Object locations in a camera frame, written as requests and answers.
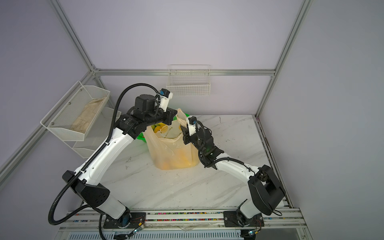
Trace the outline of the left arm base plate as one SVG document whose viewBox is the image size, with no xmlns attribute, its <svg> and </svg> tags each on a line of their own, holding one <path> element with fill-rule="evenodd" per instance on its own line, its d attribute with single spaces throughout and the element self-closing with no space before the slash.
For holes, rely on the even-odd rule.
<svg viewBox="0 0 384 240">
<path fill-rule="evenodd" d="M 130 212 L 127 215 L 114 219 L 106 215 L 103 225 L 104 229 L 136 229 L 139 225 L 144 225 L 147 214 L 145 212 Z"/>
</svg>

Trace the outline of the upper white mesh shelf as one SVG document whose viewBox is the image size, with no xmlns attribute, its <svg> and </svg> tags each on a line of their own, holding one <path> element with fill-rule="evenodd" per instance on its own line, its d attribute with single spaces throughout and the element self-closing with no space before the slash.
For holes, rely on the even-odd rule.
<svg viewBox="0 0 384 240">
<path fill-rule="evenodd" d="M 70 130 L 83 108 L 93 99 L 106 98 L 85 134 Z M 110 91 L 76 82 L 40 121 L 41 125 L 63 142 L 84 141 L 90 128 L 108 103 Z"/>
</svg>

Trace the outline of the green plastic basket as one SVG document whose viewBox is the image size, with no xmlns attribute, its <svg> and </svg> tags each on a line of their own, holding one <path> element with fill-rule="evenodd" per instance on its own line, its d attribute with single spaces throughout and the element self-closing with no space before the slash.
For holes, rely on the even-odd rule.
<svg viewBox="0 0 384 240">
<path fill-rule="evenodd" d="M 178 119 L 178 115 L 176 115 L 176 116 L 173 118 L 173 121 L 176 121 L 177 119 Z M 144 143 L 146 143 L 146 139 L 145 139 L 143 133 L 140 133 L 140 135 L 137 137 L 137 139 L 143 141 Z"/>
</svg>

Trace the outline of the banana print plastic bag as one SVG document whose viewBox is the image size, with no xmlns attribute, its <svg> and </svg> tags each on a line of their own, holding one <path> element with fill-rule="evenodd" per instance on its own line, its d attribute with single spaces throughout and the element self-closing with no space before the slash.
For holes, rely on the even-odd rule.
<svg viewBox="0 0 384 240">
<path fill-rule="evenodd" d="M 155 167 L 160 170 L 191 168 L 200 163 L 198 150 L 190 143 L 185 145 L 180 125 L 187 126 L 185 113 L 178 109 L 178 119 L 168 125 L 166 134 L 155 134 L 153 125 L 144 131 L 144 137 Z"/>
</svg>

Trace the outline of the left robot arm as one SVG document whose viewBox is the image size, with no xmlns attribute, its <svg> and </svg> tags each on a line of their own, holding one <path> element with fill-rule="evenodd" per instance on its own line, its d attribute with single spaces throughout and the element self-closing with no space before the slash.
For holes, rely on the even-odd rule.
<svg viewBox="0 0 384 240">
<path fill-rule="evenodd" d="M 135 105 L 118 118 L 117 113 L 123 97 L 129 90 L 137 87 L 148 87 L 155 91 L 155 95 L 138 96 Z M 66 171 L 63 174 L 66 185 L 50 207 L 48 213 L 50 225 L 60 225 L 81 210 L 92 208 L 107 219 L 115 221 L 118 228 L 128 227 L 132 220 L 131 211 L 101 184 L 101 180 L 120 153 L 147 127 L 158 123 L 172 124 L 177 114 L 176 110 L 168 107 L 172 98 L 173 93 L 170 90 L 157 90 L 146 83 L 133 84 L 122 91 L 116 102 L 107 138 L 80 167 L 73 172 Z M 85 202 L 85 205 L 62 219 L 55 220 L 54 214 L 58 203 L 68 189 L 72 189 Z"/>
</svg>

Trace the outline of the aluminium mounting rail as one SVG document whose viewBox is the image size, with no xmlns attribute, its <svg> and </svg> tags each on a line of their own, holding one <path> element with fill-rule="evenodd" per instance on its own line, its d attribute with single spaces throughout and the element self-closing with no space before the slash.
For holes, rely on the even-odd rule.
<svg viewBox="0 0 384 240">
<path fill-rule="evenodd" d="M 189 211 L 145 211 L 144 230 L 221 230 L 224 228 L 241 229 L 235 223 L 236 216 L 231 220 L 224 216 L 226 210 L 189 210 Z M 262 215 L 244 229 L 261 226 L 263 229 L 306 229 L 307 223 L 299 209 L 278 209 L 281 216 Z M 60 232 L 96 231 L 99 226 L 100 214 L 91 210 L 83 210 L 74 217 L 59 225 Z"/>
</svg>

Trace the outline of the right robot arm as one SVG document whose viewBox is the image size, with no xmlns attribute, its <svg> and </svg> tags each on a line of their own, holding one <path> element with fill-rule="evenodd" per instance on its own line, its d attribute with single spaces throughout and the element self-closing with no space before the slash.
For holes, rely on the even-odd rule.
<svg viewBox="0 0 384 240">
<path fill-rule="evenodd" d="M 184 144 L 192 144 L 198 150 L 198 158 L 205 168 L 226 172 L 248 185 L 251 198 L 236 210 L 239 226 L 248 226 L 259 214 L 282 216 L 276 207 L 286 196 L 286 191 L 271 167 L 251 166 L 230 157 L 215 145 L 212 131 L 196 117 L 188 117 L 187 126 L 181 126 L 181 129 Z"/>
</svg>

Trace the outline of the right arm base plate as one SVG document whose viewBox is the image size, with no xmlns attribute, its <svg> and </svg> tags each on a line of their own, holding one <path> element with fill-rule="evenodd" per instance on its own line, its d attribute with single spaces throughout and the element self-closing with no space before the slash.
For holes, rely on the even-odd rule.
<svg viewBox="0 0 384 240">
<path fill-rule="evenodd" d="M 224 224 L 225 227 L 264 227 L 264 218 L 262 214 L 254 215 L 252 218 L 247 218 L 239 211 L 224 211 Z"/>
</svg>

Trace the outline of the beige cloth in shelf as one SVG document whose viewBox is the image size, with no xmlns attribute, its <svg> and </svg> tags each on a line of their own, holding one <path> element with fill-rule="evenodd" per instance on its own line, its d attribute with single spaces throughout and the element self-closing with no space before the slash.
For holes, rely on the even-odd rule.
<svg viewBox="0 0 384 240">
<path fill-rule="evenodd" d="M 101 108 L 102 103 L 105 101 L 104 98 L 93 99 L 85 105 L 81 114 L 76 118 L 70 127 L 70 130 L 85 134 L 87 129 L 90 127 L 92 120 Z"/>
</svg>

